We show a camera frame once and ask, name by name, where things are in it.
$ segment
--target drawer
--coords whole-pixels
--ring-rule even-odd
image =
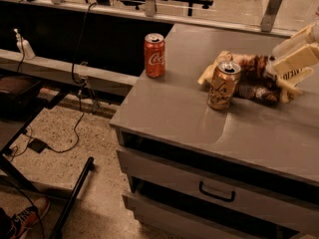
[[[140,181],[135,193],[123,194],[135,218],[183,238],[291,238],[297,232]]]
[[[127,147],[119,146],[118,157],[128,176],[296,231],[319,234],[317,205]]]

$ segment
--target wire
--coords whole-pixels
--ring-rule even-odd
[[[25,0],[20,0],[18,1],[18,5],[23,2]],[[23,47],[23,38],[22,38],[22,35],[20,34],[20,42],[21,42],[21,49],[22,49],[22,59],[21,61],[19,62],[19,65],[18,65],[18,68],[17,68],[17,73],[19,73],[19,70],[20,70],[20,67],[21,67],[21,64],[23,63],[24,61],[24,58],[25,58],[25,51],[24,51],[24,47]]]
[[[28,128],[30,129],[30,135],[27,135],[29,137],[27,145],[25,146],[24,150],[21,153],[19,153],[19,154],[16,154],[17,151],[18,151],[18,147],[17,147],[16,152],[14,154],[11,154],[12,159],[10,160],[10,162],[12,162],[15,157],[17,157],[19,155],[22,155],[22,154],[24,154],[27,151],[28,145],[29,145],[31,139],[33,139],[33,137],[32,137],[32,128],[31,128],[30,125],[28,125]]]
[[[44,236],[44,226],[43,226],[43,223],[42,223],[42,220],[40,218],[40,215],[39,215],[39,211],[38,211],[38,208],[34,205],[34,203],[32,202],[32,200],[30,199],[29,196],[27,196],[20,188],[18,188],[16,185],[14,185],[13,183],[11,183],[9,180],[6,180],[5,178],[3,177],[0,177],[3,181],[5,181],[7,184],[11,185],[12,187],[14,187],[20,194],[22,194],[25,198],[27,198],[27,200],[30,202],[30,204],[32,205],[33,208],[35,208],[36,210],[36,215],[37,215],[37,218],[39,220],[39,223],[40,223],[40,226],[41,226],[41,233],[42,233],[42,238],[45,239],[45,236]]]
[[[9,160],[9,162],[12,162],[12,161],[13,161],[15,154],[18,152],[18,149],[19,149],[18,146],[14,146],[14,147],[11,149],[12,152],[11,152],[11,154],[9,155],[9,156],[11,157],[11,160]]]
[[[69,147],[69,148],[67,148],[67,149],[65,149],[65,150],[56,150],[56,149],[52,148],[51,146],[47,145],[47,148],[48,148],[48,149],[51,149],[52,151],[54,151],[54,152],[56,152],[56,153],[64,153],[64,152],[67,152],[67,151],[73,149],[73,148],[78,144],[78,142],[79,142],[79,140],[80,140],[79,135],[78,135],[76,129],[77,129],[77,126],[78,126],[78,124],[80,123],[80,121],[81,121],[81,119],[82,119],[83,116],[84,116],[84,113],[81,114],[81,116],[80,116],[80,118],[78,119],[77,123],[76,123],[75,126],[73,127],[73,131],[74,131],[74,133],[76,134],[77,140],[76,140],[76,142],[75,142],[71,147]]]
[[[72,69],[71,69],[71,74],[72,74],[72,80],[73,82],[75,82],[77,85],[80,85],[81,83],[79,81],[77,81],[74,77],[74,66],[75,66],[75,63],[76,63],[76,58],[77,58],[77,55],[78,55],[78,51],[79,51],[79,48],[80,48],[80,44],[81,44],[81,41],[82,41],[82,37],[83,37],[83,33],[84,33],[84,29],[85,29],[85,26],[86,26],[86,21],[87,21],[87,16],[88,16],[88,13],[90,11],[90,9],[97,5],[97,3],[92,3],[90,4],[90,6],[88,7],[87,11],[86,11],[86,14],[84,16],[84,19],[83,19],[83,24],[82,24],[82,28],[81,28],[81,32],[80,32],[80,37],[79,37],[79,40],[78,40],[78,45],[77,45],[77,48],[76,48],[76,51],[74,53],[74,56],[73,56],[73,62],[72,62]]]
[[[21,64],[23,63],[24,58],[25,58],[25,56],[26,56],[25,51],[24,51],[24,46],[23,46],[23,38],[22,38],[21,34],[20,34],[20,42],[21,42],[21,50],[22,50],[22,59],[21,59],[21,61],[19,62],[19,65],[18,65],[18,68],[17,68],[17,73],[19,73]]]
[[[79,110],[80,112],[82,111],[82,97],[80,95],[78,95],[79,98]]]

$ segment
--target coca-cola logo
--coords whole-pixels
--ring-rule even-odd
[[[156,65],[156,64],[164,64],[164,54],[160,55],[160,52],[154,53],[149,58],[149,64],[150,65]]]

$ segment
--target floor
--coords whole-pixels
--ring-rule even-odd
[[[55,91],[48,89],[41,92],[41,96],[48,99],[55,94]],[[110,118],[118,106],[103,102],[100,105],[93,115],[90,114],[91,101],[82,101],[82,111],[85,114],[76,129],[80,140],[72,150],[55,153],[46,148],[39,154],[27,148],[12,163],[32,181],[72,189],[87,158],[92,156],[95,159],[95,170],[89,173],[65,224],[64,239],[177,238],[141,225],[134,219],[132,212],[124,207],[122,192],[129,190],[129,185],[118,164],[116,134],[109,126]],[[75,143],[73,128],[81,115],[79,100],[74,95],[67,95],[52,110],[43,110],[28,127],[27,134],[42,139],[53,149],[67,149]],[[22,134],[13,143],[12,147],[18,147],[16,154],[25,149],[28,140],[29,137]],[[37,194],[26,193],[33,200],[39,197]],[[9,215],[29,206],[28,200],[18,191],[6,186],[0,186],[0,203]],[[51,209],[44,219],[46,238],[49,238],[65,202],[52,198],[51,203]],[[42,238],[40,232],[40,226],[37,225],[29,231],[27,239]]]
[[[194,10],[193,17],[256,25],[260,23],[266,5],[267,0],[214,0],[212,8],[202,10],[198,7]],[[185,6],[176,2],[161,4],[159,13],[186,16]],[[314,20],[318,6],[319,0],[284,0],[275,27],[298,30]],[[41,95],[51,98],[55,94],[55,91],[43,89]],[[92,156],[95,159],[95,170],[90,172],[70,213],[63,238],[177,239],[173,235],[140,224],[134,219],[133,213],[124,207],[122,192],[129,190],[129,185],[118,164],[116,134],[109,126],[118,106],[101,103],[101,107],[93,115],[90,113],[90,100],[84,100],[82,108],[85,114],[77,126],[80,141],[72,150],[58,154],[44,149],[38,154],[27,148],[24,154],[12,160],[33,181],[71,189],[87,158]],[[67,149],[75,142],[73,128],[81,115],[78,99],[67,95],[52,110],[43,110],[31,123],[31,127],[28,127],[28,133],[44,140],[54,149]],[[13,146],[18,147],[17,154],[24,150],[28,140],[29,137],[22,134],[14,142]],[[39,197],[32,193],[28,195],[32,199]],[[44,219],[46,238],[49,237],[63,204],[61,200],[51,200],[50,212]],[[5,186],[0,186],[0,203],[9,215],[28,206],[27,199],[19,192]],[[42,238],[39,225],[29,231],[27,239],[31,238]]]

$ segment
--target gray countertop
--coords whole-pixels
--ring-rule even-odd
[[[175,25],[166,37],[164,77],[143,73],[111,125],[318,185],[319,74],[299,85],[304,95],[290,104],[267,107],[235,98],[226,112],[212,110],[197,83],[221,51],[268,55],[282,40]]]

